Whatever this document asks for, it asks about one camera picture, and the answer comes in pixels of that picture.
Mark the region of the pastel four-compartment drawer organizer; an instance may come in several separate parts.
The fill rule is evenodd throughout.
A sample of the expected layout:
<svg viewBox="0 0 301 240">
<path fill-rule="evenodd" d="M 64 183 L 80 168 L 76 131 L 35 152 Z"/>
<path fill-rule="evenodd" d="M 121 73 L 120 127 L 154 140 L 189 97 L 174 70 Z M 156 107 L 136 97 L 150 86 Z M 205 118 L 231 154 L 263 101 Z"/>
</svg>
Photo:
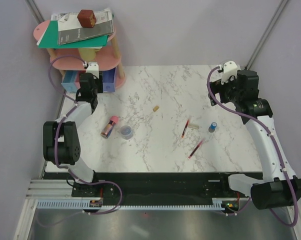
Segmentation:
<svg viewBox="0 0 301 240">
<path fill-rule="evenodd" d="M 62 79 L 61 85 L 69 93 L 76 93 L 80 88 L 80 74 L 85 73 L 85 71 L 78 70 L 67 70 L 65 76 Z M 115 92 L 116 89 L 116 69 L 102 71 L 102 85 L 103 92 Z"/>
</svg>

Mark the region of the pink-capped clear tube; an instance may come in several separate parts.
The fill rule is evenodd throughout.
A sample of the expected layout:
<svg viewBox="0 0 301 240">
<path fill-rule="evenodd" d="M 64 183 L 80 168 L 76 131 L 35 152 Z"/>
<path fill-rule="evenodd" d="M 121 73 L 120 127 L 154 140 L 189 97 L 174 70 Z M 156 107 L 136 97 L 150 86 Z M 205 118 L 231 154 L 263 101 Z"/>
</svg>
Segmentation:
<svg viewBox="0 0 301 240">
<path fill-rule="evenodd" d="M 105 126 L 105 128 L 102 130 L 101 132 L 101 136 L 103 138 L 108 138 L 114 128 L 114 126 L 118 123 L 119 118 L 115 115 L 113 115 L 110 119 L 109 122 L 107 123 L 107 125 Z"/>
</svg>

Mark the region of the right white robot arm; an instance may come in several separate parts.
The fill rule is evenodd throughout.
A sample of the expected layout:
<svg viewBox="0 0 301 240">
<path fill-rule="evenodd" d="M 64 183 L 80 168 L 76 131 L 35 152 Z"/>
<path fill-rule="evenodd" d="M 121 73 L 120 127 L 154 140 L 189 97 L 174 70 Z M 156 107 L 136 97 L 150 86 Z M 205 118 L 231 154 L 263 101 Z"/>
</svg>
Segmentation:
<svg viewBox="0 0 301 240">
<path fill-rule="evenodd" d="M 291 168 L 275 130 L 273 112 L 267 100 L 259 97 L 259 76 L 255 71 L 237 70 L 227 81 L 207 82 L 212 106 L 235 106 L 255 144 L 262 179 L 243 173 L 231 174 L 219 184 L 220 193 L 231 197 L 240 192 L 251 198 L 259 210 L 288 207 L 301 198 L 301 178 Z"/>
</svg>

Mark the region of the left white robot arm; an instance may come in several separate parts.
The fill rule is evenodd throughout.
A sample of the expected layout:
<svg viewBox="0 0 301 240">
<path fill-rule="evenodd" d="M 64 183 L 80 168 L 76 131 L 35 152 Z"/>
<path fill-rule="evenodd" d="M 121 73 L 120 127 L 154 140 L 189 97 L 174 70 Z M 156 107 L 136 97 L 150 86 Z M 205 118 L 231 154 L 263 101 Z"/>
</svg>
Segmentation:
<svg viewBox="0 0 301 240">
<path fill-rule="evenodd" d="M 65 169 L 90 197 L 100 192 L 100 184 L 94 181 L 94 170 L 81 158 L 78 127 L 90 117 L 98 105 L 98 92 L 103 81 L 96 70 L 79 75 L 80 88 L 75 95 L 73 107 L 64 116 L 47 121 L 43 125 L 43 158 L 59 169 Z"/>
</svg>

